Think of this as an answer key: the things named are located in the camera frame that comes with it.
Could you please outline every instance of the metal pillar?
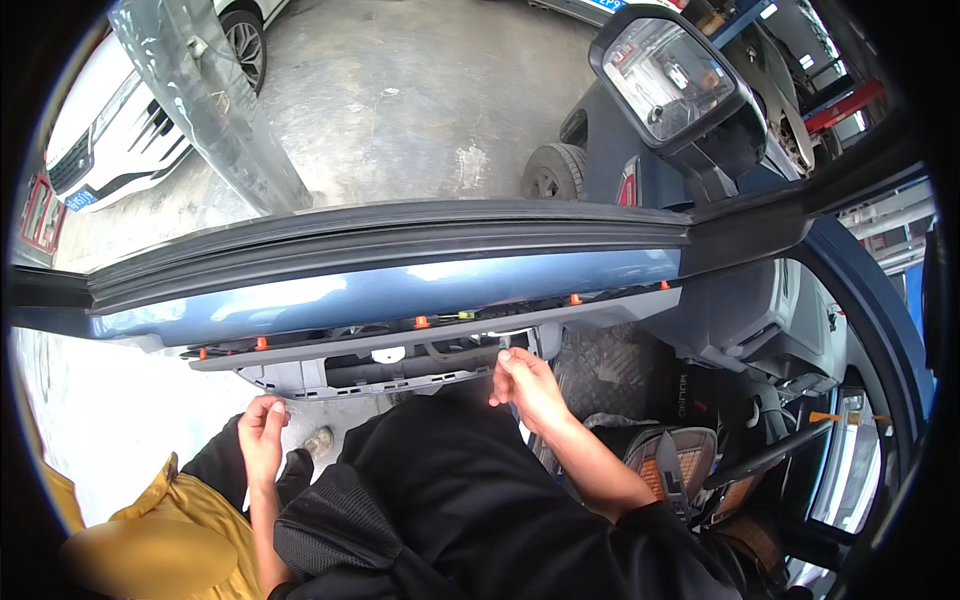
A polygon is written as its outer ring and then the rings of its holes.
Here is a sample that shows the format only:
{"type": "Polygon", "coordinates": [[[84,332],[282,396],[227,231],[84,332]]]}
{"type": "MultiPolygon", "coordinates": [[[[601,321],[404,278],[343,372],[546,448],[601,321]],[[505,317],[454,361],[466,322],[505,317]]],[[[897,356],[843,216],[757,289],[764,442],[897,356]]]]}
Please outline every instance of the metal pillar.
{"type": "Polygon", "coordinates": [[[925,217],[935,214],[936,210],[937,207],[933,202],[933,199],[927,198],[926,200],[913,204],[904,210],[898,210],[886,216],[880,217],[876,221],[869,221],[867,223],[861,223],[860,225],[851,227],[850,233],[852,233],[853,237],[856,239],[862,240],[863,238],[870,237],[871,235],[877,235],[878,233],[883,233],[884,231],[889,231],[893,228],[901,228],[904,225],[909,225],[914,221],[920,221],[925,217]]]}
{"type": "Polygon", "coordinates": [[[290,214],[313,205],[210,0],[121,0],[108,18],[156,101],[254,210],[290,214]]]}
{"type": "Polygon", "coordinates": [[[929,180],[923,180],[910,187],[897,190],[893,196],[865,206],[851,208],[837,219],[847,229],[865,223],[872,223],[880,217],[909,208],[914,204],[927,202],[933,198],[933,186],[929,180]]]}
{"type": "Polygon", "coordinates": [[[898,263],[909,262],[918,256],[922,257],[926,249],[926,238],[916,238],[894,244],[890,248],[884,248],[877,252],[871,252],[876,259],[876,264],[883,269],[898,263]]]}

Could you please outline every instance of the left hand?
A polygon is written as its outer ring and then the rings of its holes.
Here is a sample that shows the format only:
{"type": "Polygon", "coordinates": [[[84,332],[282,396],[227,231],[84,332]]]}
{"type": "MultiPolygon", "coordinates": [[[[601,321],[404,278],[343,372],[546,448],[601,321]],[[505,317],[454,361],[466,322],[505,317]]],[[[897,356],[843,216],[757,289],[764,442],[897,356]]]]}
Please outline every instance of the left hand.
{"type": "Polygon", "coordinates": [[[280,429],[290,422],[283,398],[257,396],[237,422],[240,450],[251,489],[272,486],[280,469],[280,429]]]}

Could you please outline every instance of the wuling logo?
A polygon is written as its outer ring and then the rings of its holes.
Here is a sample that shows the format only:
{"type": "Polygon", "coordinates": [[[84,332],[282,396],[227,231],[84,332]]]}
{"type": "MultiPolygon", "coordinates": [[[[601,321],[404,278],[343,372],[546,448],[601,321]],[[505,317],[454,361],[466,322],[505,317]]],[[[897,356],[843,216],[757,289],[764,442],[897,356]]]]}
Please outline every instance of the wuling logo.
{"type": "Polygon", "coordinates": [[[686,373],[680,375],[680,390],[677,392],[677,416],[686,417],[686,373]]]}

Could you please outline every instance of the black pants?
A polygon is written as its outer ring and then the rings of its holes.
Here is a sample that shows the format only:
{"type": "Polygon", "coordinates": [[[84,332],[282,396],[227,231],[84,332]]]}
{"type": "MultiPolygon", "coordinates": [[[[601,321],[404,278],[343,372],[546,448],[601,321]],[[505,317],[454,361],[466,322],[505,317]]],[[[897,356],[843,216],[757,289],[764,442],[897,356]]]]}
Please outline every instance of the black pants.
{"type": "MultiPolygon", "coordinates": [[[[237,422],[243,414],[235,415],[224,425],[223,431],[213,436],[209,442],[183,466],[181,473],[193,475],[223,496],[230,506],[250,520],[243,511],[244,496],[247,495],[247,470],[240,451],[240,439],[237,437],[237,422]]],[[[313,478],[313,459],[303,448],[287,452],[287,465],[276,481],[276,493],[280,506],[286,506],[300,492],[310,485],[313,478]]]]}
{"type": "Polygon", "coordinates": [[[288,600],[426,597],[413,588],[415,563],[398,558],[408,551],[478,600],[740,598],[662,502],[613,525],[570,497],[527,448],[510,409],[488,404],[489,383],[405,399],[345,434],[336,467],[357,478],[325,471],[300,497],[312,504],[298,500],[280,516],[292,533],[275,546],[282,559],[306,565],[304,555],[323,553],[303,569],[316,579],[288,600]]]}

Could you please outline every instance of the blurred patch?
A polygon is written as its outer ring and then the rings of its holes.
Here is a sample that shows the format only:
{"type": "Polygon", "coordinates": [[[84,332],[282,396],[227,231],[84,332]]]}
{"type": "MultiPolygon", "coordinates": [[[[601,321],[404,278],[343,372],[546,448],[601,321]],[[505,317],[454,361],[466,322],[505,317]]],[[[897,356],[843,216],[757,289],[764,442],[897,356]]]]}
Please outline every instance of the blurred patch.
{"type": "Polygon", "coordinates": [[[237,551],[195,523],[135,518],[96,525],[60,547],[77,584],[121,598],[182,598],[223,582],[237,551]]]}

